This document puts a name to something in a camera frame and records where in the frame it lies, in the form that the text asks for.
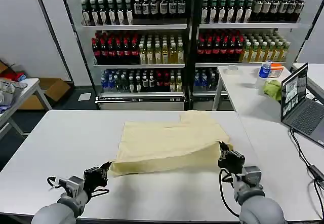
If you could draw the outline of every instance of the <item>yellow towel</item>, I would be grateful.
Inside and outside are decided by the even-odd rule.
[[[219,144],[229,142],[221,126],[204,111],[187,111],[180,123],[126,122],[113,175],[217,166]]]

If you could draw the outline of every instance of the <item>laptop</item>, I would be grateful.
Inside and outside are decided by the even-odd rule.
[[[308,63],[281,83],[281,121],[324,147],[324,106],[306,98]]]

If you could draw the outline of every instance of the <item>laptop keyboard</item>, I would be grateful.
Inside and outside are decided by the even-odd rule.
[[[292,121],[292,126],[310,135],[323,117],[324,107],[318,103],[311,103]]]

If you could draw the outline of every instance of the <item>green cloth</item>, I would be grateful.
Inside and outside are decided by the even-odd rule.
[[[264,93],[271,98],[280,101],[281,100],[281,83],[279,81],[266,81],[263,87]]]

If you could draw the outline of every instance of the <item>white table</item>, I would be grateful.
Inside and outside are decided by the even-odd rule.
[[[62,189],[48,191],[49,176],[83,176],[84,170],[113,160],[125,121],[179,121],[183,111],[51,110],[45,114],[0,172],[0,213],[34,215],[55,203]],[[209,112],[230,136],[248,165],[259,159],[236,112]],[[266,195],[270,196],[267,183]],[[110,178],[110,193],[93,198],[83,219],[237,221],[220,197],[218,171],[177,170]],[[225,199],[234,211],[230,184]]]
[[[22,81],[27,84],[27,87],[24,88],[15,100],[12,107],[6,110],[3,114],[0,114],[0,139],[13,127],[21,136],[27,136],[29,133],[24,133],[19,126],[10,118],[16,110],[32,95],[35,94],[39,101],[42,103],[43,107],[47,110],[51,110],[52,107],[47,101],[44,93],[39,87],[39,79],[25,79]]]
[[[298,157],[289,128],[280,122],[280,104],[252,87],[259,66],[240,66],[238,75],[225,74],[225,68],[218,67],[220,83],[260,159],[272,198],[281,205],[287,220],[319,219],[320,205],[311,177]],[[285,69],[278,80],[289,74]],[[324,150],[301,135],[297,134],[297,139],[307,159],[324,172]]]
[[[294,63],[293,68],[299,69],[304,63]],[[324,64],[309,63],[307,85],[311,93],[324,104]]]

